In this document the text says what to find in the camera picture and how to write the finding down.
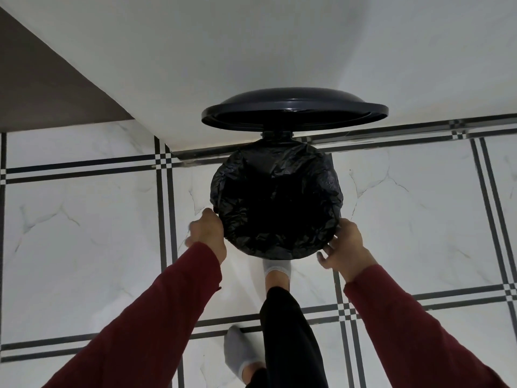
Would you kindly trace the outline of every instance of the dark brown surface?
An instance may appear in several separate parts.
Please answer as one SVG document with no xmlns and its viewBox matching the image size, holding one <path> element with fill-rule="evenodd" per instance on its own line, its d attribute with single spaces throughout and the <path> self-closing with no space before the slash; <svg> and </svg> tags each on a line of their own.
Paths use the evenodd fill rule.
<svg viewBox="0 0 517 388">
<path fill-rule="evenodd" d="M 0 8 L 0 131 L 132 118 Z"/>
</svg>

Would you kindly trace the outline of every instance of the hand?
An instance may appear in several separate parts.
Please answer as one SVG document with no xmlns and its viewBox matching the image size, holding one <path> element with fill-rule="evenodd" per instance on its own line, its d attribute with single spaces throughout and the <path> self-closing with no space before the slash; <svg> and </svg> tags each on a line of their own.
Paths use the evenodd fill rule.
<svg viewBox="0 0 517 388">
<path fill-rule="evenodd" d="M 190 236 L 185 240 L 187 248 L 194 242 L 202 242 L 214 252 L 219 264 L 226 259 L 223 224 L 214 211 L 205 208 L 201 218 L 190 223 L 189 230 Z"/>
<path fill-rule="evenodd" d="M 348 219 L 339 220 L 336 236 L 323 250 L 328 255 L 326 259 L 321 252 L 317 253 L 322 267 L 338 271 L 345 282 L 351 282 L 365 268 L 377 264 L 370 251 L 362 245 L 357 225 Z"/>
</svg>

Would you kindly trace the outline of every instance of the foot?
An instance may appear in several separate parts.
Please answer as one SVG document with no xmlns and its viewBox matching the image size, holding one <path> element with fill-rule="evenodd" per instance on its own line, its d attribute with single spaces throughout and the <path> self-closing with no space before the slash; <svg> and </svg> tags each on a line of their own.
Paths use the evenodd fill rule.
<svg viewBox="0 0 517 388">
<path fill-rule="evenodd" d="M 224 361 L 244 384 L 249 384 L 253 373 L 265 367 L 248 338 L 236 325 L 231 326 L 224 335 Z"/>
<path fill-rule="evenodd" d="M 266 292 L 271 287 L 281 287 L 289 291 L 291 280 L 290 260 L 262 260 L 264 275 L 266 277 Z"/>
</svg>

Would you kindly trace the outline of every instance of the sleeve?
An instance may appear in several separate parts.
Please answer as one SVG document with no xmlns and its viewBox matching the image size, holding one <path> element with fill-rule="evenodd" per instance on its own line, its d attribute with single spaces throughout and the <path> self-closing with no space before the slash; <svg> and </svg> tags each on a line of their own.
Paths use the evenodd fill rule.
<svg viewBox="0 0 517 388">
<path fill-rule="evenodd" d="M 393 388 L 507 388 L 380 266 L 347 283 Z"/>
<path fill-rule="evenodd" d="M 221 279 L 214 253 L 195 243 L 44 388 L 167 387 Z"/>
</svg>

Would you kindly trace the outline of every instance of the garbage bag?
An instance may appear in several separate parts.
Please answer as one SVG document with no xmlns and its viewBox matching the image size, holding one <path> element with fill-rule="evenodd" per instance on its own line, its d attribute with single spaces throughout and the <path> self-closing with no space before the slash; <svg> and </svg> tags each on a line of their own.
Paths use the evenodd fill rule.
<svg viewBox="0 0 517 388">
<path fill-rule="evenodd" d="M 329 156 L 306 143 L 262 139 L 216 171 L 210 202 L 237 249 L 292 260 L 332 240 L 343 195 Z"/>
</svg>

